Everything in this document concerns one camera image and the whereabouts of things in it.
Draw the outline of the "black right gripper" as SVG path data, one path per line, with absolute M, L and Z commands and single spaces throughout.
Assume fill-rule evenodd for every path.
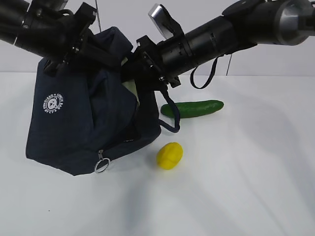
M 157 44 L 148 36 L 145 35 L 136 42 L 136 50 L 127 57 L 127 62 L 121 68 L 121 81 L 135 81 L 138 103 L 141 102 L 140 96 L 154 91 L 159 91 L 166 98 L 167 85 L 173 88 L 181 85 L 178 76 L 167 72 Z

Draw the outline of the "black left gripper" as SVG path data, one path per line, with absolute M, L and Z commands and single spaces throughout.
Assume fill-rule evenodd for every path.
M 86 2 L 76 12 L 66 9 L 66 5 L 66 1 L 32 1 L 23 5 L 23 49 L 47 58 L 45 74 L 65 70 L 66 55 L 96 19 L 96 8 Z M 82 38 L 81 58 L 94 68 L 121 68 L 121 61 L 93 33 L 85 33 Z

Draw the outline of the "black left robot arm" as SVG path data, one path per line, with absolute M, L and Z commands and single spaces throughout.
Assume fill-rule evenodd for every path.
M 90 30 L 97 9 L 83 2 L 76 12 L 65 0 L 2 0 L 0 38 L 46 59 L 44 73 L 54 77 L 69 65 L 74 71 L 118 71 L 120 60 Z

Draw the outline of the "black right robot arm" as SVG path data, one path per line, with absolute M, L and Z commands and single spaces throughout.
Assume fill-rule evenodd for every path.
M 121 70 L 138 92 L 175 88 L 180 75 L 225 55 L 259 44 L 296 46 L 315 34 L 315 4 L 308 0 L 240 0 L 187 33 L 162 4 L 149 16 L 164 40 L 139 38 Z

